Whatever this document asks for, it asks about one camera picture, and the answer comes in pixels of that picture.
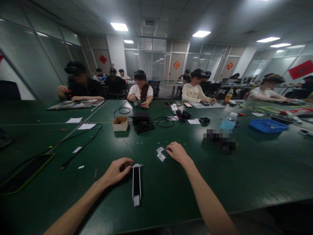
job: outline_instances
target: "white sweater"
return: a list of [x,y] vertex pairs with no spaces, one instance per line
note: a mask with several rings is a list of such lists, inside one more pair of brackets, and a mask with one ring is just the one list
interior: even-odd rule
[[200,86],[192,86],[190,83],[184,85],[182,99],[193,102],[200,102],[201,99],[210,101],[210,98],[205,96]]

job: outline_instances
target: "yellow bottle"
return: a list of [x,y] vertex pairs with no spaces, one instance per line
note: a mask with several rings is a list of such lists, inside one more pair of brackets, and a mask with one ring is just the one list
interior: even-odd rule
[[227,93],[227,95],[226,95],[226,97],[225,97],[225,99],[224,99],[224,102],[225,102],[225,103],[228,103],[228,102],[229,102],[229,100],[232,98],[233,93],[234,93],[234,89],[231,89],[231,90]]

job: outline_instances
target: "red decoration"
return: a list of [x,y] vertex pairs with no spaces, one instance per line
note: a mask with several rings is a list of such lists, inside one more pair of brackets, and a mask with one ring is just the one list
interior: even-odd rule
[[178,61],[176,61],[176,63],[174,64],[175,69],[178,69],[180,66],[180,63]]
[[300,64],[300,65],[290,69],[289,73],[293,79],[297,79],[299,77],[303,77],[305,75],[313,73],[313,62],[312,62],[312,60],[308,60],[307,62],[304,62],[303,64]]
[[227,65],[227,69],[228,69],[228,70],[230,70],[232,67],[233,67],[232,62],[231,62],[229,65]]
[[106,57],[104,57],[104,55],[100,55],[99,60],[100,60],[103,64],[105,64],[105,62],[107,62],[108,59],[107,59]]

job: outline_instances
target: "bottle cap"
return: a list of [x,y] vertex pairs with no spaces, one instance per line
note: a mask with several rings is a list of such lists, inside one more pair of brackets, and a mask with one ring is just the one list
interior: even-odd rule
[[229,116],[231,116],[231,117],[233,117],[233,118],[236,118],[236,117],[238,116],[238,114],[237,114],[237,113],[230,113]]

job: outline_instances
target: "air vent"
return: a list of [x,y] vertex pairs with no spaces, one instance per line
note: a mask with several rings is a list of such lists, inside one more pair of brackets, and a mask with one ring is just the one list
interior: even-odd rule
[[245,32],[244,34],[253,34],[253,33],[256,33],[256,32],[257,32],[257,30],[250,30],[248,32]]
[[156,22],[154,20],[144,20],[145,26],[154,26]]

